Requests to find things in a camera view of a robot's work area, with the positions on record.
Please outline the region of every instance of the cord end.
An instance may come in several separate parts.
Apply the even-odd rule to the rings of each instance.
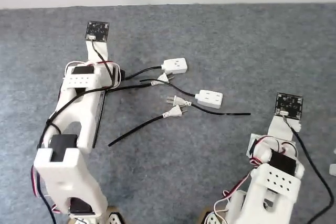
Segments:
[[[163,118],[168,118],[170,116],[182,116],[182,114],[184,114],[185,112],[186,110],[181,110],[181,107],[179,105],[176,105],[162,115]]]
[[[169,80],[171,80],[173,78],[173,77],[171,77],[171,76],[169,77],[169,76],[170,76],[170,74],[163,73],[162,75],[160,75],[158,77],[158,80],[160,80],[160,81],[152,81],[151,82],[152,86],[158,85],[158,84],[163,84],[161,81],[169,83]]]
[[[191,106],[191,102],[186,101],[183,98],[178,97],[176,95],[174,97],[167,97],[166,102],[173,104],[173,106],[176,105],[179,105],[180,107]]]
[[[166,103],[174,104],[174,98],[173,97],[167,97]]]

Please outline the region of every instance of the black power cord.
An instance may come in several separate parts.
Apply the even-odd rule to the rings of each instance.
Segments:
[[[311,165],[311,167],[313,168],[314,172],[316,173],[316,175],[319,177],[319,179],[321,180],[321,182],[323,183],[323,185],[325,186],[329,196],[330,196],[330,201],[329,201],[329,204],[324,207],[321,211],[319,211],[317,214],[315,214],[308,222],[307,224],[311,224],[313,223],[315,220],[317,220],[319,217],[321,217],[322,215],[324,215],[330,208],[332,208],[332,206],[334,205],[334,202],[335,202],[335,197],[328,185],[328,183],[326,182],[326,180],[322,177],[321,173],[319,172],[319,170],[317,169],[316,165],[314,164],[313,160],[311,159],[310,155],[309,155],[309,152],[306,148],[306,146],[304,145],[302,139],[300,138],[299,136],[299,133],[297,133],[290,125],[289,123],[287,122],[287,119],[285,117],[283,117],[283,120],[285,121],[285,123],[288,125],[288,127],[292,130],[294,136],[296,137],[296,139],[299,141],[301,147],[302,147],[302,150],[309,162],[309,164]]]
[[[150,123],[153,123],[153,122],[155,122],[155,121],[157,121],[159,119],[163,119],[163,115],[159,115],[159,116],[157,116],[155,118],[152,118],[152,119],[148,120],[147,122],[144,122],[144,123],[140,124],[139,126],[131,129],[129,132],[126,132],[125,134],[119,136],[116,140],[114,140],[111,143],[109,143],[109,147],[111,147],[112,145],[118,143],[119,141],[123,140],[125,137],[131,135],[132,133],[138,131],[139,129],[145,127],[146,125],[148,125]]]
[[[144,72],[147,72],[147,71],[150,71],[150,70],[153,70],[153,69],[161,69],[161,66],[155,66],[155,67],[145,68],[145,69],[143,69],[143,70],[141,70],[141,71],[139,71],[137,73],[134,73],[134,74],[132,74],[130,76],[125,77],[125,80],[130,80],[133,77],[135,77],[135,76],[137,76],[137,75],[139,75],[141,73],[144,73]]]
[[[104,63],[105,67],[106,67],[106,70],[107,72],[109,73],[109,76],[111,78],[111,86],[110,87],[113,87],[113,75],[111,73],[111,69],[109,68],[109,66],[107,65],[106,61],[104,60],[103,56],[100,54],[100,52],[98,52],[93,44],[93,40],[91,41],[92,42],[92,48],[94,49],[94,51],[96,52],[96,54],[98,55],[98,57],[101,59],[101,61]]]
[[[189,97],[195,97],[195,94],[191,94],[191,93],[185,92],[182,89],[178,88],[177,86],[172,85],[172,84],[170,84],[169,82],[166,82],[166,81],[161,81],[161,80],[158,80],[158,79],[143,79],[143,80],[140,80],[140,82],[143,82],[143,81],[158,81],[158,82],[161,82],[161,83],[163,83],[165,85],[168,85],[168,86],[176,89],[177,91],[179,91],[179,92],[181,92],[181,93],[183,93],[183,94],[185,94],[185,95],[187,95]]]
[[[39,196],[41,197],[41,199],[43,200],[44,204],[46,205],[46,207],[48,208],[48,212],[51,216],[51,219],[53,220],[53,224],[57,224],[56,223],[56,219],[55,219],[55,215],[54,213],[52,212],[52,209],[48,203],[48,201],[46,200],[46,198],[44,197],[43,193],[42,193],[42,190],[41,190],[41,183],[40,183],[40,175],[39,173],[37,172],[36,173],[36,187],[37,187],[37,192],[39,194]]]
[[[199,110],[202,110],[206,113],[212,114],[212,115],[251,115],[251,113],[220,113],[220,112],[213,112],[210,110],[206,110],[200,106],[195,105],[194,103],[191,104],[192,107],[197,108]]]

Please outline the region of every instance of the electronic component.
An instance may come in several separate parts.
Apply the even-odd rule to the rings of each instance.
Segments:
[[[275,115],[301,120],[303,97],[278,93],[275,104]]]
[[[94,215],[92,207],[79,198],[70,199],[70,213],[73,215]]]
[[[67,148],[76,148],[77,135],[75,134],[60,134],[53,135],[49,148],[52,148],[51,162],[63,162],[65,151]]]
[[[87,73],[95,73],[94,66],[78,66],[75,67],[72,71],[72,74],[87,74]]]
[[[295,175],[296,161],[282,153],[272,151],[272,157],[268,162],[270,166],[275,167],[289,175]]]
[[[109,26],[107,22],[90,21],[86,29],[85,40],[107,42]]]

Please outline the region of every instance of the white plastic part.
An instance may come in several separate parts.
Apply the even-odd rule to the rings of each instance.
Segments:
[[[226,208],[229,209],[225,215],[227,223],[234,223],[234,220],[239,217],[245,195],[246,192],[242,190],[237,190],[233,193],[230,201],[226,205]]]
[[[118,215],[116,214],[111,214],[108,221],[107,221],[107,224],[122,224]]]
[[[154,85],[158,85],[158,84],[164,84],[163,82],[161,81],[165,81],[165,82],[168,82],[169,83],[169,80],[173,79],[174,77],[169,77],[166,73],[163,73],[162,75],[160,75],[158,77],[158,80],[160,81],[152,81],[151,82],[151,85],[154,86]]]
[[[255,140],[260,139],[263,137],[262,135],[254,134],[252,133],[250,136],[250,142],[248,144],[247,150],[246,150],[246,156],[248,158],[251,158],[250,154],[250,149],[254,143]],[[279,151],[281,152],[285,148],[286,152],[285,155],[296,160],[296,170],[295,170],[295,177],[298,179],[301,179],[303,177],[305,167],[299,162],[297,157],[295,157],[295,149],[290,146],[290,145],[282,145],[285,142],[290,142],[290,140],[282,140],[279,138],[275,138],[273,136],[268,136],[265,137],[260,143],[258,143],[255,146],[254,152],[253,152],[253,157],[256,157],[260,159],[263,163],[266,163],[270,160],[271,158],[271,151],[270,149],[273,149],[274,151]]]
[[[203,106],[219,109],[222,105],[223,94],[210,90],[200,90],[195,95],[197,103]]]
[[[301,181],[269,164],[260,165],[256,170],[253,170],[251,177],[252,180],[240,216],[232,223],[288,224]],[[268,197],[268,194],[271,194],[272,197],[275,195],[271,208],[264,207],[265,199],[272,198]]]
[[[293,127],[296,132],[301,130],[300,120],[287,119],[288,124]],[[268,128],[267,135],[274,136],[276,138],[291,141],[293,138],[292,130],[284,122],[282,116],[274,115],[272,122]]]
[[[179,105],[179,106],[191,106],[191,102],[184,100],[181,97],[174,96],[174,97],[167,97],[167,103],[173,104],[173,106]]]
[[[218,217],[215,215],[215,213],[212,212],[207,216],[205,224],[221,224],[221,223],[218,220]]]
[[[180,106],[176,105],[172,107],[169,111],[163,113],[163,118],[168,118],[170,116],[182,116],[182,114],[186,111],[182,111]]]
[[[331,164],[329,167],[329,174],[332,176],[336,176],[336,164]]]
[[[94,41],[93,43],[95,45],[95,49],[102,55],[103,59],[108,60],[109,54],[107,52],[106,42]],[[92,62],[100,62],[101,59],[99,58],[97,53],[94,51],[91,40],[86,40],[86,47],[88,49],[88,60]]]
[[[118,72],[111,67],[111,72],[118,79]],[[56,111],[62,108],[68,101],[76,96],[75,88],[87,88],[88,90],[111,85],[111,79],[104,64],[94,66],[94,74],[71,74],[74,67],[69,67],[64,78]],[[81,124],[81,131],[77,139],[77,147],[84,153],[90,153],[96,129],[96,112],[101,92],[93,92],[83,95],[61,112],[53,121],[63,132],[72,122]],[[44,136],[44,146],[48,147],[52,136],[57,134],[54,127],[49,127]]]
[[[165,73],[186,73],[188,66],[185,58],[176,58],[163,61],[161,65]]]
[[[107,200],[99,184],[89,173],[84,157],[78,148],[68,148],[63,162],[50,162],[53,149],[40,148],[37,151],[34,167],[45,181],[48,194],[57,208],[64,214],[69,210],[69,199],[79,198],[88,203],[98,218],[107,209]],[[89,216],[76,215],[76,218]]]

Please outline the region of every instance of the white wire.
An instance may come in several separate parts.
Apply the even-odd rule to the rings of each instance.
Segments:
[[[224,199],[220,199],[218,201],[216,201],[214,203],[214,211],[213,213],[217,216],[217,217],[220,217],[222,221],[224,221],[226,224],[227,224],[227,221],[226,219],[224,219],[221,215],[218,214],[218,212],[220,212],[220,210],[216,210],[216,206],[218,203],[221,203],[221,202],[224,202],[224,201],[227,201],[229,198],[225,197]]]
[[[217,212],[228,212],[228,209],[217,210]],[[203,224],[207,224],[207,221],[208,221],[208,219],[209,219],[209,217],[210,217],[211,214],[214,214],[214,212],[210,212],[210,213],[206,216],[206,218],[205,218]]]
[[[68,67],[69,67],[71,64],[75,64],[75,63],[78,63],[78,64],[85,64],[84,61],[71,61],[71,62],[69,62],[69,63],[66,64],[66,66],[65,66],[65,69],[64,69],[64,76],[67,74]]]
[[[119,85],[120,85],[120,83],[121,83],[121,70],[120,70],[120,66],[117,64],[117,63],[115,63],[115,62],[108,62],[108,64],[113,64],[114,66],[116,66],[116,68],[118,69],[118,78],[120,79],[120,81],[118,81],[118,84],[117,85],[115,85],[113,88],[111,88],[111,89],[115,89],[115,88],[117,88]]]

